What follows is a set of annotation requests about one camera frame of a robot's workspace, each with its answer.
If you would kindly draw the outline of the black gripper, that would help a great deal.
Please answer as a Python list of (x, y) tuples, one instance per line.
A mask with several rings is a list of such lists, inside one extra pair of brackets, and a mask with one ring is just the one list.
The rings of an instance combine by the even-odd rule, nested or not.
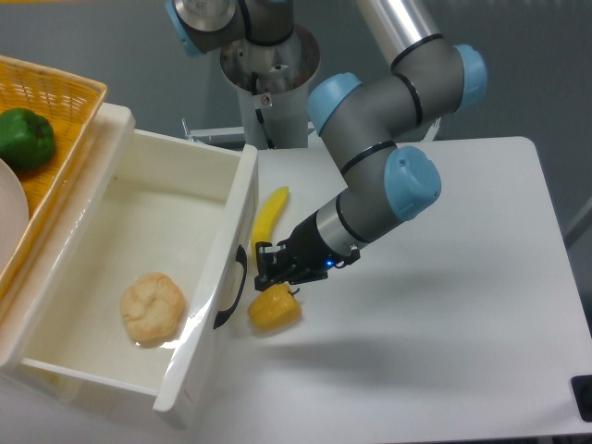
[(356, 245), (348, 247), (346, 253), (329, 247), (320, 234), (316, 216), (317, 213), (308, 216), (278, 245), (269, 241), (255, 243), (257, 291), (284, 282), (303, 284), (323, 280), (328, 278), (330, 269), (341, 269), (360, 259)]

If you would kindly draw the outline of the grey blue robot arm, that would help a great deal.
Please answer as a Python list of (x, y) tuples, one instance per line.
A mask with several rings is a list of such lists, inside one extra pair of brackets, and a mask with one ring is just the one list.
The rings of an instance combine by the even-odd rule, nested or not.
[(387, 77), (371, 84), (351, 73), (315, 83), (318, 45), (294, 21), (290, 1), (166, 3), (188, 54), (218, 52), (239, 98), (246, 142), (297, 147), (315, 130), (346, 183), (287, 239), (256, 242), (258, 290), (324, 279), (433, 204), (441, 192), (435, 165), (395, 140), (486, 92), (483, 57), (471, 46), (449, 44), (421, 2), (358, 7), (389, 66)]

